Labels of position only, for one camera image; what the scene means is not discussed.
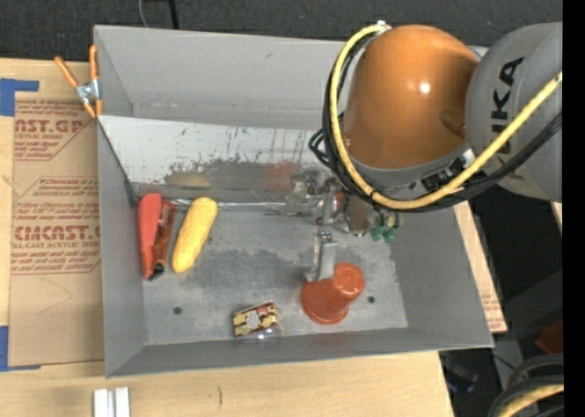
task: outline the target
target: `table surface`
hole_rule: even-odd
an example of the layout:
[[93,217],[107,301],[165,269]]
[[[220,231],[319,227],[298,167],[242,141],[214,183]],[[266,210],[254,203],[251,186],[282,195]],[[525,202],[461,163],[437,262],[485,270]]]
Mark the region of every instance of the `table surface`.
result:
[[[0,59],[0,74],[30,64]],[[0,116],[0,326],[8,320],[14,119]],[[505,330],[473,215],[455,209],[488,324]],[[43,366],[0,374],[0,414],[90,415],[98,388],[131,388],[135,416],[401,415],[453,416],[436,352],[213,369],[107,380],[103,362]]]

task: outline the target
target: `toy corn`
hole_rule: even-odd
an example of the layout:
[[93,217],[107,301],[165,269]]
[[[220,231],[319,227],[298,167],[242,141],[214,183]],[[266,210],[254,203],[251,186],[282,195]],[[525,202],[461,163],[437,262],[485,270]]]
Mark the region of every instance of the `toy corn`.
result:
[[218,214],[218,204],[211,198],[193,201],[176,238],[171,264],[176,273],[183,273],[197,260],[209,230]]

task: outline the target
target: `orange plastic cup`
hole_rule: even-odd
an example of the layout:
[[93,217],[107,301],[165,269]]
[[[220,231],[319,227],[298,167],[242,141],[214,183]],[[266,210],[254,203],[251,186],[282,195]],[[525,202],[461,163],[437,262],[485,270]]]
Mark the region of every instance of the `orange plastic cup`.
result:
[[349,313],[349,306],[363,292],[364,274],[350,262],[335,265],[333,279],[308,282],[301,292],[301,306],[315,323],[334,325]]

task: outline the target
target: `cardboard box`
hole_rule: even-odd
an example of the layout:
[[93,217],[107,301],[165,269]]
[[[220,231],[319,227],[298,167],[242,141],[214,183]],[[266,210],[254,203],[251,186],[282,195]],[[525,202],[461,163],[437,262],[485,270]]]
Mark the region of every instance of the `cardboard box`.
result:
[[[86,63],[70,66],[88,79]],[[10,118],[8,365],[101,359],[96,123],[52,61],[2,59],[0,78],[38,82]]]
[[[337,232],[340,252],[364,270],[373,290],[334,327],[312,324],[299,305],[312,262],[314,226],[307,219],[220,211],[194,270],[144,280],[136,200],[156,191],[282,202],[286,190],[266,184],[268,169],[299,171],[314,162],[298,156],[293,142],[282,138],[279,147],[263,134],[293,134],[301,142],[320,127],[324,85],[342,45],[126,27],[96,27],[94,40],[104,103],[100,211],[110,222],[101,233],[108,376],[492,345],[453,209],[405,216],[391,250]],[[246,144],[241,136],[232,142],[244,129],[269,155],[249,179],[253,153],[232,154],[234,144]],[[197,154],[222,134],[215,154]],[[211,170],[226,162],[238,187],[233,178],[213,180]],[[200,168],[205,184],[189,179]],[[188,178],[177,184],[181,176]],[[233,339],[231,314],[267,300],[282,313],[284,336]]]

